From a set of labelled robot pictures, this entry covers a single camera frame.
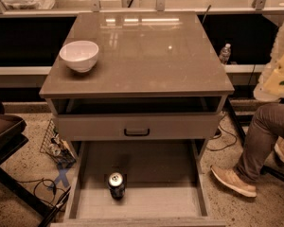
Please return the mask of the blue pepsi can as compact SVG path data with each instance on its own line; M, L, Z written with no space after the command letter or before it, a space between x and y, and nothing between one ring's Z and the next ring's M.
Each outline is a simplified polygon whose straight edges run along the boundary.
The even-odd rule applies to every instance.
M108 178L108 187L115 200L121 200L125 195L125 180L119 172L112 173Z

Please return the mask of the grey drawer cabinet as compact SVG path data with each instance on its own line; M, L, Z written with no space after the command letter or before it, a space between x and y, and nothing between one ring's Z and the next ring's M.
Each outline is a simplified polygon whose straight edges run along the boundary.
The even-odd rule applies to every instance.
M222 114L232 84L193 12L80 14L69 41L99 48L96 66L79 75L56 60L41 96L53 114ZM68 141L189 141L201 162L211 139Z

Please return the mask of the closed top drawer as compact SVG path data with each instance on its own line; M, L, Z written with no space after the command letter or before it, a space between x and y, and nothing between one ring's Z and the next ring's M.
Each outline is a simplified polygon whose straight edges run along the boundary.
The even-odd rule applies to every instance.
M60 137L68 141L209 139L220 113L60 114L53 118ZM125 129L150 129L148 136L128 137Z

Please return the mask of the open middle drawer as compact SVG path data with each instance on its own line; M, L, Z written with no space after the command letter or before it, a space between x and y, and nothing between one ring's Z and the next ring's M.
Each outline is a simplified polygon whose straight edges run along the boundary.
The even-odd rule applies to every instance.
M112 198L119 172L125 195ZM64 218L50 227L225 227L212 217L189 141L85 142Z

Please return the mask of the white ceramic bowl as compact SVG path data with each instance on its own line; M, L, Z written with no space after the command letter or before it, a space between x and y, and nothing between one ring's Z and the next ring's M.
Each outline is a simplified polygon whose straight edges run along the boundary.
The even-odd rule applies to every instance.
M74 41L66 44L59 53L66 66L76 72L90 71L98 61L98 45L90 41Z

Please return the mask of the clear plastic water bottle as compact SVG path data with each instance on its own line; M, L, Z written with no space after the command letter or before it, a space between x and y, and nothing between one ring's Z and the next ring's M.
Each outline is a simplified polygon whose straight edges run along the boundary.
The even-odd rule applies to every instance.
M231 55L231 44L226 44L220 51L219 59L222 64L227 64Z

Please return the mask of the tan sneaker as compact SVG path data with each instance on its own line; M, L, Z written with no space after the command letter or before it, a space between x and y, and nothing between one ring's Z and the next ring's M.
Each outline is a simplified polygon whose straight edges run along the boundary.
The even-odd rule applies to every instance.
M280 161L284 163L284 139L282 137L279 137L276 140L275 153L280 159Z
M257 189L241 180L233 169L223 169L218 166L211 166L210 169L216 179L228 188L247 198L257 196Z

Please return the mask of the person leg brown trousers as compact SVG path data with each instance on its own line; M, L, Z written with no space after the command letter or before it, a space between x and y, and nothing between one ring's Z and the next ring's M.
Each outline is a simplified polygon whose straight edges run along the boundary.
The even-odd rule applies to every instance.
M243 181L252 183L257 180L279 137L284 139L284 104L260 106L249 125L243 153L235 166L235 172Z

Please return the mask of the black chair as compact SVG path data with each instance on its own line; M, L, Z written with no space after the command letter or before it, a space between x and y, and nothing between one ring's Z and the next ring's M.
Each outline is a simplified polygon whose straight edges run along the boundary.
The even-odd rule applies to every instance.
M26 125L25 120L20 116L5 114L4 105L0 101L0 165L28 142L28 139L22 135ZM24 189L1 167L0 183L17 195L42 217L45 217L50 212L51 208L49 206Z

